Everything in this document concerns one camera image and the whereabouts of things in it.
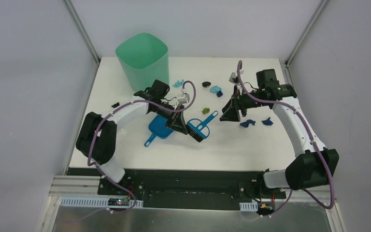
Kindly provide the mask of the blue plastic dustpan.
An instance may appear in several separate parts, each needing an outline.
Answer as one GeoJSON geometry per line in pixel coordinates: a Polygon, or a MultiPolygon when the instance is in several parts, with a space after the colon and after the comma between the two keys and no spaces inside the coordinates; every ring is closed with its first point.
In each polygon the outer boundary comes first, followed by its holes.
{"type": "Polygon", "coordinates": [[[173,129],[167,128],[166,123],[167,119],[164,117],[157,115],[148,125],[148,129],[151,132],[150,137],[144,143],[145,147],[149,147],[149,145],[154,141],[155,138],[166,139],[168,138],[173,132],[173,129]]]}

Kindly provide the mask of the green paper scrap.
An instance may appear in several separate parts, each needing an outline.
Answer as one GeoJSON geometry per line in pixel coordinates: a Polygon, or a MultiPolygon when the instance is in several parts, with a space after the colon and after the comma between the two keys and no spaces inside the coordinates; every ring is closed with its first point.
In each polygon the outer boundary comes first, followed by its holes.
{"type": "Polygon", "coordinates": [[[209,112],[210,112],[210,109],[209,109],[209,108],[204,108],[204,109],[201,111],[201,113],[202,113],[203,115],[208,114],[209,112]]]}

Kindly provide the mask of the blue hand brush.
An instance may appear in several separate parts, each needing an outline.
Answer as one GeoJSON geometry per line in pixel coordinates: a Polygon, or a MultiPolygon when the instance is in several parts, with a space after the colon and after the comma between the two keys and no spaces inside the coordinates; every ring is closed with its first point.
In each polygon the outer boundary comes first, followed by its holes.
{"type": "Polygon", "coordinates": [[[200,120],[198,118],[190,119],[186,123],[188,134],[199,143],[207,139],[210,135],[210,128],[208,127],[208,124],[214,118],[216,118],[217,115],[218,115],[218,111],[214,111],[209,116],[207,116],[204,120],[200,120]]]}

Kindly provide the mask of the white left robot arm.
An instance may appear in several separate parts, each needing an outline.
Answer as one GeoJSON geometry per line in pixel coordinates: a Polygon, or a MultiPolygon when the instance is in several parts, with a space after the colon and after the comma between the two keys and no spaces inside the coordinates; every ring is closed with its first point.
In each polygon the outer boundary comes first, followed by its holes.
{"type": "Polygon", "coordinates": [[[169,85],[155,80],[150,87],[139,90],[125,104],[115,107],[106,114],[88,113],[82,123],[75,147],[85,157],[88,166],[96,166],[99,172],[111,180],[109,188],[115,195],[127,192],[128,182],[123,179],[125,169],[116,157],[117,133],[130,122],[154,112],[167,119],[166,127],[188,135],[183,111],[192,106],[196,97],[190,96],[185,88],[172,106],[165,99],[169,85]]]}

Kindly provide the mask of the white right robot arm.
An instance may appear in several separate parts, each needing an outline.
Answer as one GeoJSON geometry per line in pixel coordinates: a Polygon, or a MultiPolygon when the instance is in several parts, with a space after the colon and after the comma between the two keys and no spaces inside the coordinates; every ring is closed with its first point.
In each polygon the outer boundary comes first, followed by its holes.
{"type": "Polygon", "coordinates": [[[281,121],[294,149],[295,159],[283,170],[266,171],[255,184],[261,198],[273,194],[275,188],[304,190],[332,185],[339,161],[335,149],[321,142],[305,118],[294,88],[280,84],[274,69],[256,73],[257,89],[248,91],[243,86],[241,71],[232,72],[229,81],[234,84],[230,100],[222,109],[220,121],[239,122],[247,110],[269,107],[281,121]]]}

